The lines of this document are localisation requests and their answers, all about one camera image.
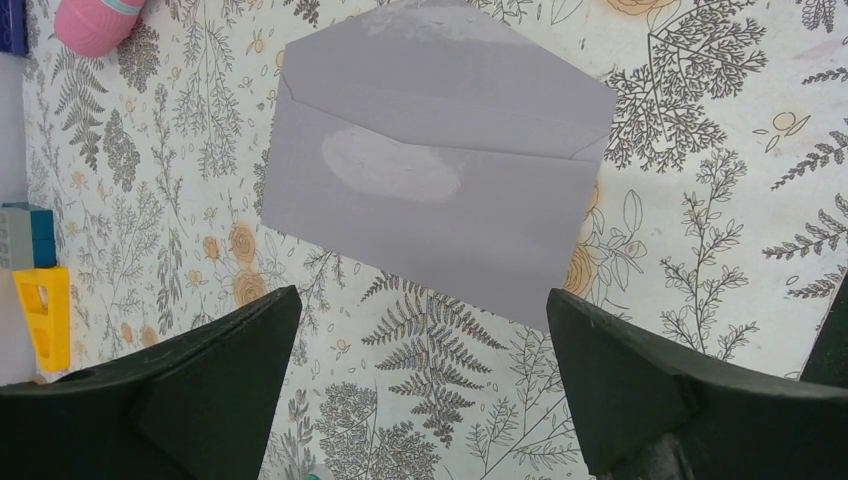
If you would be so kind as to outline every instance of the blue object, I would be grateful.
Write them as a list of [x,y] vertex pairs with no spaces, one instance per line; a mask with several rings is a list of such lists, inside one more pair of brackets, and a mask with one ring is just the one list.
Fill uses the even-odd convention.
[[27,270],[57,263],[53,211],[28,202],[4,203],[0,209],[0,266]]
[[33,240],[50,240],[55,241],[56,237],[53,233],[53,210],[48,210],[38,205],[33,205],[29,202],[12,202],[4,203],[4,207],[19,208],[29,212],[30,221],[32,223],[32,239]]
[[0,50],[25,57],[29,52],[26,41],[25,0],[0,0]]
[[56,242],[49,240],[32,241],[32,263],[35,268],[50,268],[56,266]]

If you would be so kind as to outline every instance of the toy block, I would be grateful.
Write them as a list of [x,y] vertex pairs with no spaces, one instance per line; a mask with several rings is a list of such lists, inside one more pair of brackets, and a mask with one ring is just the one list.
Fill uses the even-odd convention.
[[32,222],[25,210],[0,208],[0,267],[13,271],[35,267]]
[[56,241],[33,240],[32,263],[35,268],[50,268],[56,266]]
[[71,366],[70,278],[65,267],[13,273],[38,365],[57,372]]
[[26,2],[3,0],[0,2],[0,51],[25,57],[29,48],[26,36]]
[[4,208],[16,208],[29,212],[33,240],[55,240],[53,232],[53,210],[29,202],[4,203]]

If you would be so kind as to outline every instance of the yellow toy block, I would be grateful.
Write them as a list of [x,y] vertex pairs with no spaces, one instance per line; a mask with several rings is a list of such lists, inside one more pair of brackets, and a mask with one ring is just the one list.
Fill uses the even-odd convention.
[[35,268],[13,274],[38,365],[48,372],[70,367],[71,286],[68,269]]

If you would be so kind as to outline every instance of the lego brick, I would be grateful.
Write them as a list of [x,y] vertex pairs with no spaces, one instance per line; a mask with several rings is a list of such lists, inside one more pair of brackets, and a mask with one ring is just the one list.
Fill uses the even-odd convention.
[[0,267],[18,271],[35,266],[29,212],[0,208]]
[[[68,368],[71,364],[68,269],[21,270],[14,277],[38,366],[48,372]],[[39,287],[44,289],[46,303]]]
[[55,240],[53,210],[29,202],[4,203],[3,207],[17,208],[29,212],[33,240]]
[[48,240],[32,240],[32,263],[35,268],[50,268],[56,266],[56,242]]

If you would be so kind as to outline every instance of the floral tablecloth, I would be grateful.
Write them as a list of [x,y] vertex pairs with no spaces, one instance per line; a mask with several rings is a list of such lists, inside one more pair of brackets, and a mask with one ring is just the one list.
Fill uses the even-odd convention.
[[[587,478],[548,335],[260,226],[287,42],[383,3],[151,0],[85,59],[28,1],[29,196],[71,271],[71,369],[295,284],[262,478]],[[619,94],[566,288],[797,374],[848,256],[848,4],[472,3]]]

